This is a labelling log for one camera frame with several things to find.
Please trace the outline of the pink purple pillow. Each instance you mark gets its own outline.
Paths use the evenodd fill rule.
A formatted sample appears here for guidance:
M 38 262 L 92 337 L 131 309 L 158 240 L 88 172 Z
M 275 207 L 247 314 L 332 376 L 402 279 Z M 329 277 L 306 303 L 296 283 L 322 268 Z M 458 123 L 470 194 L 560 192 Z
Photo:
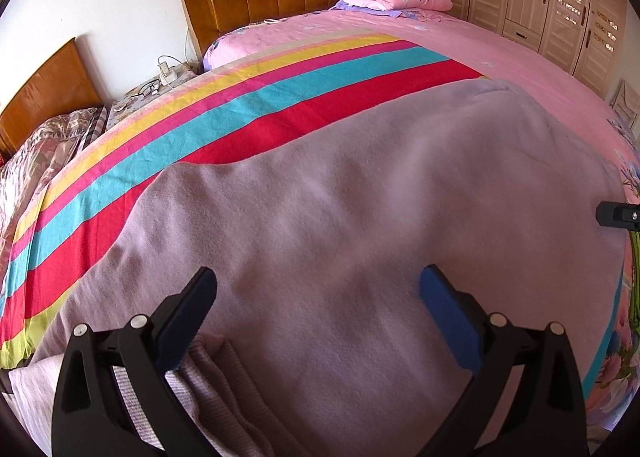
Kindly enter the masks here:
M 268 49 L 269 40 L 264 35 L 266 29 L 274 24 L 275 20 L 249 24 L 217 38 L 203 54 L 204 72 Z

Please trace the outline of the lilac fleece pants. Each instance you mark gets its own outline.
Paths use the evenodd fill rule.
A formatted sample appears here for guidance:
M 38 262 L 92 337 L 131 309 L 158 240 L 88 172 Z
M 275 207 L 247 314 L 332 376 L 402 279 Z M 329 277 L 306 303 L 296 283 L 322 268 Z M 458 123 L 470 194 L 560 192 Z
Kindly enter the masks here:
M 518 326 L 563 324 L 579 373 L 593 373 L 627 243 L 594 211 L 624 196 L 616 165 L 487 79 L 242 162 L 179 162 L 11 371 L 12 406 L 49 449 L 74 327 L 122 327 L 207 266 L 217 299 L 167 380 L 209 444 L 225 456 L 412 456 L 469 379 L 420 300 L 422 269 Z

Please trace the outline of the rainbow striped bed sheet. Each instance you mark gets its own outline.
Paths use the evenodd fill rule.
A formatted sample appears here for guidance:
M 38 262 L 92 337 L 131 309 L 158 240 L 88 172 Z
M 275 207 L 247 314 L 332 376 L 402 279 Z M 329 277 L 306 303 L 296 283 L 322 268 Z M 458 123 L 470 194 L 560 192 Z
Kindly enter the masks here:
M 32 362 L 72 290 L 112 247 L 138 198 L 164 169 L 179 162 L 242 162 L 363 110 L 477 79 L 513 84 L 535 100 L 514 82 L 372 32 L 242 58 L 135 113 L 58 173 L 18 221 L 1 287 L 2 370 L 9 376 Z M 613 333 L 625 257 L 599 369 L 578 370 L 582 394 L 592 391 Z

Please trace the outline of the white power strip charger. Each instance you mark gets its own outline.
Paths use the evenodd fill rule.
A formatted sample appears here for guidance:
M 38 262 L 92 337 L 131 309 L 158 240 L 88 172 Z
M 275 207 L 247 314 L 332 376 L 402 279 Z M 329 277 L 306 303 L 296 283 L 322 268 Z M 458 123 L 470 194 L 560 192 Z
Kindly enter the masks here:
M 160 82 L 163 86 L 170 86 L 178 78 L 175 68 L 167 63 L 167 58 L 168 55 L 160 55 L 157 58 L 157 67 L 160 71 Z

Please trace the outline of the floral pink quilt left bed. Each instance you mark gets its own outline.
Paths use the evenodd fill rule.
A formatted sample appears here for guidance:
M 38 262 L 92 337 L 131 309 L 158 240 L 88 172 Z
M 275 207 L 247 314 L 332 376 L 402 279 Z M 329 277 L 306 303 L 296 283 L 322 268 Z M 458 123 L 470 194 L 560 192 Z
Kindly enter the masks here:
M 1 167 L 1 275 L 9 264 L 18 220 L 32 197 L 81 151 L 78 143 L 97 110 L 87 107 L 44 121 Z

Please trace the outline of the plaid pillow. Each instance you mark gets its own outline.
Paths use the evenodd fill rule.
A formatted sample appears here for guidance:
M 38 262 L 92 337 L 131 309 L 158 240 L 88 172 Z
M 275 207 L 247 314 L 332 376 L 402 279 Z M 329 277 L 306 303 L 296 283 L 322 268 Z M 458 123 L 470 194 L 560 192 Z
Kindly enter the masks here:
M 94 113 L 87 131 L 78 143 L 79 151 L 85 150 L 97 138 L 102 136 L 106 128 L 107 119 L 108 109 L 106 107 L 102 107 Z

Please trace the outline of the nightstand with floral cover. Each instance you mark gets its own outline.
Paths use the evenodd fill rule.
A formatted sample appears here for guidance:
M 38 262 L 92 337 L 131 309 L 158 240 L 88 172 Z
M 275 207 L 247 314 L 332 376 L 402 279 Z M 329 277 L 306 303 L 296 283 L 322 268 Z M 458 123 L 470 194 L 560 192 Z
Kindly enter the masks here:
M 158 74 L 156 77 L 146 80 L 114 102 L 108 111 L 105 129 L 110 130 L 146 104 L 195 77 L 194 71 L 183 65 L 174 66 L 172 71 L 174 73 L 168 78 Z

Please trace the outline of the pink bed sheet right bed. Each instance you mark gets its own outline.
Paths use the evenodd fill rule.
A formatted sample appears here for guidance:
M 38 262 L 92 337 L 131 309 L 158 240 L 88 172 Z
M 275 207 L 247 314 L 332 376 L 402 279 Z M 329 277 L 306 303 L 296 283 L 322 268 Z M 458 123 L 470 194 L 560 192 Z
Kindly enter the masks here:
M 639 199 L 639 155 L 608 105 L 538 53 L 434 11 L 382 13 L 338 6 L 283 18 L 264 35 L 270 47 L 312 35 L 369 29 L 420 44 L 491 79 L 514 82 L 620 170 L 625 197 Z M 629 235 L 620 304 L 601 369 L 587 401 L 590 425 L 611 430 L 639 390 L 639 235 Z

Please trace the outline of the left wooden headboard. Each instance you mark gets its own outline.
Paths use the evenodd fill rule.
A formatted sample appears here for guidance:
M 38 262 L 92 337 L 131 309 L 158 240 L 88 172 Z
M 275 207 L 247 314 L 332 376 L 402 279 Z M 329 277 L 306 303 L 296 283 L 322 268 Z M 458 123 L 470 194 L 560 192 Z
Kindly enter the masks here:
M 47 59 L 1 110 L 1 156 L 7 162 L 44 121 L 103 104 L 75 39 Z

